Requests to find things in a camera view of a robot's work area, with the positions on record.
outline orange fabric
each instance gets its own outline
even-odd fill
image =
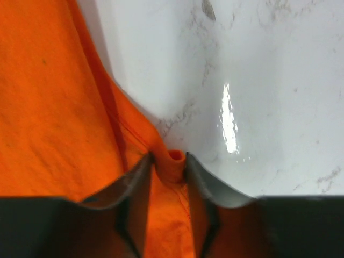
[[[181,180],[184,156],[169,155],[110,80],[75,1],[7,0],[0,10],[0,195],[81,200],[148,151],[160,178]],[[181,185],[154,174],[146,257],[193,257],[187,205]]]

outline white ceramic surface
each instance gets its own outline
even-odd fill
[[[168,147],[251,196],[344,194],[344,1],[79,3]]]

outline white marble surface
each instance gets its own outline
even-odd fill
[[[344,194],[344,1],[79,3],[170,148],[251,196]]]

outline dark spot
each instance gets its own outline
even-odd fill
[[[210,3],[210,0],[202,0],[202,11],[204,14],[211,20],[216,20],[213,6]]]

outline black plastic piece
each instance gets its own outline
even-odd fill
[[[252,254],[245,257],[344,257],[343,196],[250,198],[209,173],[192,154],[185,177],[196,257],[231,257],[237,252],[230,243],[233,234]],[[231,220],[238,216],[242,232],[233,231]],[[243,232],[247,226],[253,238]]]
[[[0,257],[142,257],[153,156],[81,204],[0,198]]]

